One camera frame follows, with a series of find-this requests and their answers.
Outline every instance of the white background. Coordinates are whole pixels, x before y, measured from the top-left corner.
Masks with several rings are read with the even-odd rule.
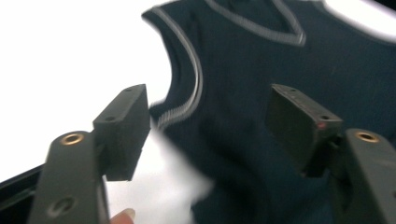
[[[91,131],[122,89],[146,83],[149,103],[166,95],[168,58],[159,35],[141,19],[162,2],[0,1],[0,182],[43,163],[57,136]],[[332,0],[328,7],[338,6],[343,20],[366,32],[386,24],[381,32],[394,40],[394,15],[368,28],[363,24],[372,21],[359,21],[376,14],[356,13],[367,9],[353,5],[358,2],[367,1]],[[136,224],[185,224],[191,201],[210,182],[153,130],[134,180],[107,188],[113,215],[132,207]]]

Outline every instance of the white trim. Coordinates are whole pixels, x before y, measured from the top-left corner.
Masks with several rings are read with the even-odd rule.
[[[290,44],[295,46],[303,46],[305,43],[305,32],[301,27],[300,23],[297,21],[293,13],[280,1],[273,0],[274,5],[279,10],[279,12],[285,17],[295,34],[282,33],[278,31],[270,30],[264,26],[261,26],[253,21],[246,19],[238,14],[235,14],[225,7],[222,7],[214,0],[205,0],[206,3],[220,15],[226,19],[232,21],[233,23],[241,26],[242,28],[250,31],[251,33],[261,36],[263,38],[280,42],[284,44]]]
[[[183,30],[161,8],[154,7],[151,11],[155,13],[158,17],[160,17],[175,33],[181,45],[184,47],[184,49],[187,51],[187,54],[189,55],[195,74],[195,86],[187,102],[181,106],[170,109],[160,115],[157,126],[158,129],[164,130],[171,124],[175,124],[177,122],[181,122],[184,119],[187,119],[195,111],[201,99],[204,77],[202,74],[201,62],[198,58],[198,55]]]

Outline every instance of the fingernail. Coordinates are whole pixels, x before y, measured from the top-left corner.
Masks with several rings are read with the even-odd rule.
[[[127,208],[123,210],[122,213],[125,213],[126,215],[128,215],[128,217],[131,218],[132,221],[134,221],[134,217],[136,216],[136,211],[134,209]]]

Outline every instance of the finger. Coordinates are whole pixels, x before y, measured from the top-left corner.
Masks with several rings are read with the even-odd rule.
[[[111,224],[134,224],[134,209],[127,208],[110,219]]]

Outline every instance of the brass screw hole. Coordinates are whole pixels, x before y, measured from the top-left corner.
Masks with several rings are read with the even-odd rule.
[[[370,143],[379,142],[379,139],[375,135],[373,135],[371,133],[356,133],[356,136],[360,140],[365,141],[365,142],[370,142]]]
[[[84,135],[82,135],[81,133],[71,133],[71,134],[63,137],[61,140],[61,143],[62,143],[62,145],[65,145],[65,146],[71,146],[71,145],[81,142],[82,139],[84,139]]]

